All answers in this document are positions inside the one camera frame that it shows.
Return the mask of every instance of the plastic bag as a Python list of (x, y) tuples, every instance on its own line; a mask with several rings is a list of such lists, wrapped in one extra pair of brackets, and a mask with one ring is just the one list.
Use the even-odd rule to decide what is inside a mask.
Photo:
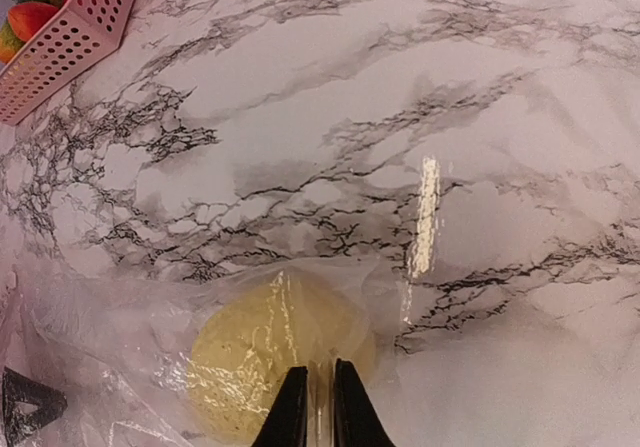
[[(12, 345), (20, 352), (7, 364), (68, 401), (62, 418), (27, 447), (250, 445), (256, 421), (295, 364), (307, 364), (315, 379), (309, 445), (328, 446), (323, 379), (337, 356), (354, 358), (365, 377), (375, 367), (373, 392), (396, 383), (402, 302), (377, 260), (305, 259), (199, 286), (42, 271), (19, 272), (18, 283), (20, 329)], [(229, 415), (222, 422), (215, 416), (238, 405), (250, 421), (237, 427), (249, 431), (229, 437)]]

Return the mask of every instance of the black triangular object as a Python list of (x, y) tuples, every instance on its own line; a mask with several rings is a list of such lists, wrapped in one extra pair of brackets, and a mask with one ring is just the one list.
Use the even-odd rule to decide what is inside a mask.
[[(25, 414), (17, 403), (38, 407)], [(2, 378), (2, 414), (7, 447), (15, 447), (45, 425), (59, 419), (67, 408), (62, 392), (35, 382), (5, 367)]]
[(333, 394), (335, 447), (394, 447), (351, 362), (336, 362)]
[(252, 447), (306, 447), (307, 376), (306, 367), (289, 370)]

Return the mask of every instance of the white marble table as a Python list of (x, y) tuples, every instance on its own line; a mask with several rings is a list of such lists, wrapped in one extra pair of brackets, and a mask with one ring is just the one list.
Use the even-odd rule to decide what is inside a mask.
[(119, 52), (0, 131), (5, 250), (403, 274), (433, 159), (398, 341), (422, 445), (640, 445), (639, 34), (640, 0), (138, 0)]

